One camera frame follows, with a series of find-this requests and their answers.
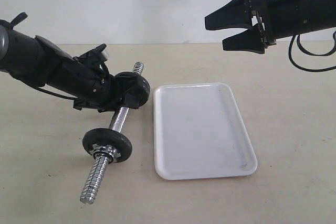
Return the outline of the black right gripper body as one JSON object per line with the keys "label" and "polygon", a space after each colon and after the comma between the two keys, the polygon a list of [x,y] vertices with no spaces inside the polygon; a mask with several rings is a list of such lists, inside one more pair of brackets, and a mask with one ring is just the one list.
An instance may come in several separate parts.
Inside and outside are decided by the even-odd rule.
{"label": "black right gripper body", "polygon": [[269,4],[273,0],[248,0],[251,17],[256,17],[257,23],[248,32],[248,47],[269,47],[276,44],[271,26]]}

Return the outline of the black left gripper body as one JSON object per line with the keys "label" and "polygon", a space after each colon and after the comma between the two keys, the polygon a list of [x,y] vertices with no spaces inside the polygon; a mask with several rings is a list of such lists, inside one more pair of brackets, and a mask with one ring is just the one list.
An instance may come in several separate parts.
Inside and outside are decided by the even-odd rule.
{"label": "black left gripper body", "polygon": [[115,111],[124,100],[120,87],[120,82],[110,74],[103,79],[83,81],[76,85],[73,108],[93,109],[99,113]]}

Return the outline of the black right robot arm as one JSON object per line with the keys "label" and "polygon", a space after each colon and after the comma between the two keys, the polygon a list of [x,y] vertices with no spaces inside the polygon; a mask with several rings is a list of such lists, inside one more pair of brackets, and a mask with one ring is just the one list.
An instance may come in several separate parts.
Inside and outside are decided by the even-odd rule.
{"label": "black right robot arm", "polygon": [[335,0],[231,0],[204,18],[206,30],[242,28],[224,51],[264,54],[278,39],[335,27]]}

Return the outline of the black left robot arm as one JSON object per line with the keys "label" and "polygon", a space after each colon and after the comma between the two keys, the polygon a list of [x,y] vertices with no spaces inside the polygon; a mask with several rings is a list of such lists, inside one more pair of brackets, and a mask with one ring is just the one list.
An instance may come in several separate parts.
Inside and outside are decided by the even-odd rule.
{"label": "black left robot arm", "polygon": [[1,20],[1,71],[39,91],[48,85],[68,93],[77,110],[141,107],[149,98],[148,82],[134,72],[111,75],[105,65],[105,48],[106,44],[100,44],[71,57],[49,40],[31,38]]}

